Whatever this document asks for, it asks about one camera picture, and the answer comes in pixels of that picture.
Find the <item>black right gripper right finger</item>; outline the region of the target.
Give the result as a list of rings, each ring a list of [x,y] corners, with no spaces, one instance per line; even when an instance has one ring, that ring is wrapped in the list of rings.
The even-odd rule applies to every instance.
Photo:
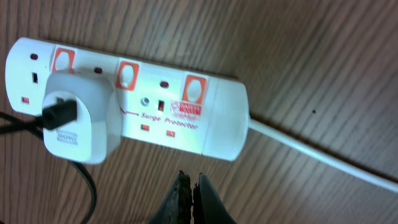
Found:
[[[209,178],[200,173],[193,189],[194,224],[236,224]]]

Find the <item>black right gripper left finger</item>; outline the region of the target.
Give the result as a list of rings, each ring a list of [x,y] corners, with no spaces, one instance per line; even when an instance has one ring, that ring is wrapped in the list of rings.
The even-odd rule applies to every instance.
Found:
[[[180,170],[150,224],[190,224],[193,206],[190,176]]]

